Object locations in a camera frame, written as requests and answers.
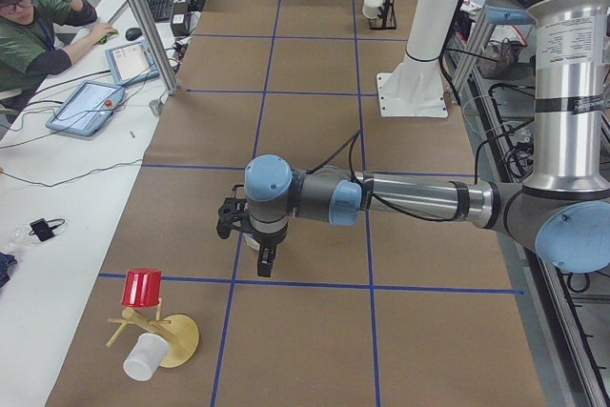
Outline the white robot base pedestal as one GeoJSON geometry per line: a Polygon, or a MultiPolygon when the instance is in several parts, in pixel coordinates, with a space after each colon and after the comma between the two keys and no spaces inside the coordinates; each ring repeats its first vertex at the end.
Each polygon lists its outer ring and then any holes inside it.
{"type": "Polygon", "coordinates": [[[402,63],[376,76],[383,117],[448,116],[439,58],[460,5],[461,0],[417,0],[402,63]]]}

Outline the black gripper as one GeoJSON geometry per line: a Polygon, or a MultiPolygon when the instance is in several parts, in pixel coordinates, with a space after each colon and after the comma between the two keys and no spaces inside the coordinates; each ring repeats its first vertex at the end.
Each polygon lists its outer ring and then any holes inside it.
{"type": "Polygon", "coordinates": [[[257,258],[257,275],[261,277],[271,277],[275,263],[276,246],[280,244],[287,235],[287,229],[283,228],[280,231],[272,234],[265,234],[254,231],[252,236],[259,243],[257,258]]]}

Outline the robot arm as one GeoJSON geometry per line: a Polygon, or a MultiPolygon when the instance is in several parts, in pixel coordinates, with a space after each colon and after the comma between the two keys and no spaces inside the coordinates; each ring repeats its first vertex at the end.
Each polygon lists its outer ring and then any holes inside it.
{"type": "Polygon", "coordinates": [[[435,181],[333,166],[297,170],[264,154],[245,169],[238,228],[269,276],[290,217],[355,224],[361,212],[468,221],[571,273],[609,263],[609,184],[600,174],[609,0],[486,0],[495,24],[536,27],[534,164],[520,183],[435,181]]]}

